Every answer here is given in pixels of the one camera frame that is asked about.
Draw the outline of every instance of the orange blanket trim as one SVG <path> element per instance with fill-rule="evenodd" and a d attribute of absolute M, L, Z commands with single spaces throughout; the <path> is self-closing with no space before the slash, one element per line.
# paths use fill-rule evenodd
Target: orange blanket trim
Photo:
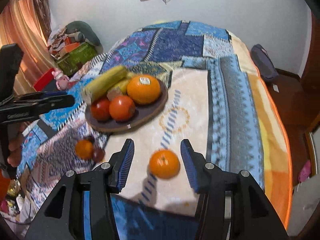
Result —
<path fill-rule="evenodd" d="M 250 60 L 252 61 L 250 55 L 249 55 L 249 51 L 247 50 L 247 54 L 250 58 Z M 278 109 L 276 107 L 276 104 L 274 103 L 269 91 L 268 91 L 268 88 L 265 84 L 265 82 L 263 81 L 263 79 L 261 78 L 260 76 L 260 71 L 258 69 L 258 67 L 254 64 L 254 62 L 252 61 L 252 64 L 255 66 L 257 72 L 258 72 L 258 77 L 259 77 L 259 80 L 262 82 L 262 85 L 264 87 L 264 89 L 266 90 L 266 93 L 268 95 L 268 99 L 269 99 L 269 102 L 271 104 L 271 107 L 273 109 L 273 111 L 275 112 L 276 114 L 276 117 L 278 119 L 278 122 L 279 122 L 279 125 L 281 127 L 281 130 L 283 132 L 283 135 L 284 135 L 284 140 L 285 140 L 285 144 L 286 144 L 286 148 L 287 148 L 287 152 L 288 152 L 288 159 L 289 159 L 289 180 L 290 180 L 290 184 L 289 184 L 289 196 L 288 196 L 288 208 L 287 208 L 287 214 L 285 216 L 285 221 L 284 221 L 284 228 L 287 229 L 288 228 L 288 224 L 289 224 L 289 218 L 290 218 L 290 212 L 291 212 L 291 206 L 292 206 L 292 161 L 291 161 L 291 153 L 290 153 L 290 144 L 289 144 L 289 139 L 288 139 L 288 135 L 287 135 L 287 131 L 285 130 L 284 128 L 284 125 L 281 121 L 281 118 L 279 116 L 279 113 L 278 113 Z"/>

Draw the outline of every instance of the plate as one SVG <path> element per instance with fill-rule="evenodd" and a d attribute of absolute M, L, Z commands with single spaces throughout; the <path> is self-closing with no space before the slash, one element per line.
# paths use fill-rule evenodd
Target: plate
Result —
<path fill-rule="evenodd" d="M 159 114 L 165 106 L 165 103 L 168 100 L 168 90 L 166 85 L 159 80 L 161 95 L 154 103 L 149 105 L 136 105 L 136 112 L 133 117 L 125 122 L 116 122 L 114 119 L 110 119 L 106 122 L 98 122 L 90 112 L 90 106 L 87 106 L 85 109 L 85 119 L 88 124 L 99 132 L 121 132 L 131 129 L 133 127 L 142 125 L 154 118 L 157 114 Z"/>

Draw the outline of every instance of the sheer curtain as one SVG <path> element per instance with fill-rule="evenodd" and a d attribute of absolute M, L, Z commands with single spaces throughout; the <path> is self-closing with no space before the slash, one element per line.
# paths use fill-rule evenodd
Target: sheer curtain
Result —
<path fill-rule="evenodd" d="M 34 0 L 10 0 L 0 14 L 0 46 L 17 43 L 24 52 L 16 76 L 16 94 L 34 92 L 34 83 L 55 62 L 46 47 Z"/>

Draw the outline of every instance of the fruit plate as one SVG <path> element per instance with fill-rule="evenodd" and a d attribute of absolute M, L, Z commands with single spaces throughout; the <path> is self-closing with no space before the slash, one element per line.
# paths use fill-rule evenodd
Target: fruit plate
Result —
<path fill-rule="evenodd" d="M 85 109 L 86 121 L 93 129 L 99 132 L 121 132 L 146 123 L 163 110 L 164 105 L 168 100 L 167 87 L 161 80 L 158 79 L 158 81 L 161 88 L 160 97 L 157 99 L 157 101 L 149 105 L 136 104 L 136 112 L 128 121 L 116 122 L 114 119 L 110 119 L 106 122 L 98 122 L 91 115 L 90 106 L 87 106 Z"/>

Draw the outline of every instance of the green storage bin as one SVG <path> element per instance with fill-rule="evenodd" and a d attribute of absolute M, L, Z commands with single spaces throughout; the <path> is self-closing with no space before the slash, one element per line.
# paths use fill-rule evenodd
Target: green storage bin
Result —
<path fill-rule="evenodd" d="M 78 48 L 64 55 L 57 64 L 65 75 L 70 76 L 96 55 L 94 46 L 84 42 Z"/>

